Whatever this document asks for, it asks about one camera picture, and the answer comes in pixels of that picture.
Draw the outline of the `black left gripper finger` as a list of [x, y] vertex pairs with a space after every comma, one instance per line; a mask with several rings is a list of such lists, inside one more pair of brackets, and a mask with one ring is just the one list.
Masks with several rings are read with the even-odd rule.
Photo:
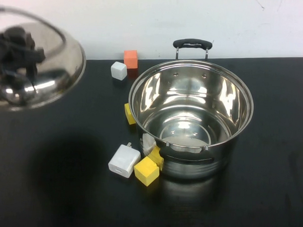
[[32, 50], [26, 47], [10, 47], [11, 61], [16, 64], [37, 64], [45, 60], [43, 49]]
[[26, 47], [34, 50], [35, 43], [29, 32], [26, 32], [22, 27], [14, 26], [6, 30], [6, 39], [9, 42], [18, 46]]

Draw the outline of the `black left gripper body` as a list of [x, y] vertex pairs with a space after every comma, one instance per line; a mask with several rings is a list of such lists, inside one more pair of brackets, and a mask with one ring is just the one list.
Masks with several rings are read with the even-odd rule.
[[4, 32], [0, 32], [0, 74], [7, 70], [11, 70], [11, 46]]

